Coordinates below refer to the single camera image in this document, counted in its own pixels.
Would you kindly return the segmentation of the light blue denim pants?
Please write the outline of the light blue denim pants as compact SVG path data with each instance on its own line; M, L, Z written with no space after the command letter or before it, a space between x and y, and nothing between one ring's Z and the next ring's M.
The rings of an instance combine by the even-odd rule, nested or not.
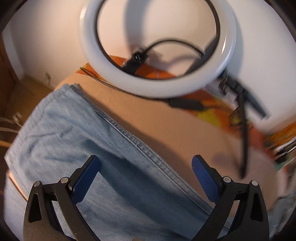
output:
M78 208L101 240L190 240L213 209L78 85L65 84L38 104L5 156L4 221L17 238L33 183L57 182L92 155L100 171Z

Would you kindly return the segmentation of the peach pink blanket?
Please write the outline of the peach pink blanket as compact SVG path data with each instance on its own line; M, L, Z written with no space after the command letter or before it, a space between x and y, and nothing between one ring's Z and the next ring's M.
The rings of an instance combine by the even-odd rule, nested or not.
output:
M99 109L161 156L199 194L192 158L201 155L220 175L240 181L238 138L165 103L109 88L89 76L73 73L63 84L77 84Z

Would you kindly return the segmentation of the orange floral bed sheet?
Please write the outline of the orange floral bed sheet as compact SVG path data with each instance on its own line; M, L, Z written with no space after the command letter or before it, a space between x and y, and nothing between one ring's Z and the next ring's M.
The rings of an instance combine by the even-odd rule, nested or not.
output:
M106 106L108 110L117 113L121 119L138 126L144 126L144 118L159 119L162 125L173 125L170 119L173 115L180 114L179 121L186 119L190 114L201 121L210 123L229 133L236 138L248 142L248 147L265 151L275 158L275 166L281 169L295 160L295 123L272 135L264 134L253 126L249 120L243 128L241 120L241 107L233 110L223 101L217 99L205 90L198 90L192 94L176 98L149 99L124 92L104 80L90 64L85 64L78 71L100 83L99 87L86 87L90 89L98 103Z

